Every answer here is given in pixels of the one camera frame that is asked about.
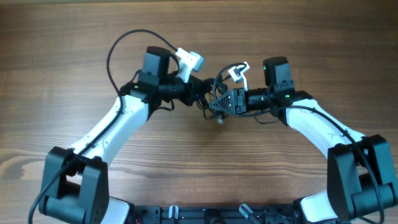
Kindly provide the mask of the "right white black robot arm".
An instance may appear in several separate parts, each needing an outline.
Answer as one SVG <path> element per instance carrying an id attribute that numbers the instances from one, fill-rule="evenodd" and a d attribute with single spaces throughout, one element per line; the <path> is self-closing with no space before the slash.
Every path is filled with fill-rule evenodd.
<path id="1" fill-rule="evenodd" d="M 388 142 L 366 136 L 323 110 L 312 95 L 297 91 L 285 57 L 263 62 L 265 87 L 230 90 L 222 74 L 213 81 L 211 108 L 236 117 L 271 114 L 304 135 L 327 161 L 326 189 L 298 199 L 301 223 L 343 223 L 368 220 L 397 205 L 397 177 Z"/>

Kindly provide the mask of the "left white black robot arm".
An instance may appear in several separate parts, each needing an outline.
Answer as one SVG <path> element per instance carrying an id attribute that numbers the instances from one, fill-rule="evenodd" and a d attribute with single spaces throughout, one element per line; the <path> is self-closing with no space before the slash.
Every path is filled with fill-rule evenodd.
<path id="1" fill-rule="evenodd" d="M 41 192 L 31 209 L 66 223 L 139 220 L 134 204 L 110 196 L 109 165 L 162 102 L 179 100 L 191 106 L 208 91 L 208 82 L 191 75 L 203 63 L 196 52 L 148 47 L 138 80 L 118 90 L 115 104 L 100 122 L 69 148 L 55 146 L 47 154 Z"/>

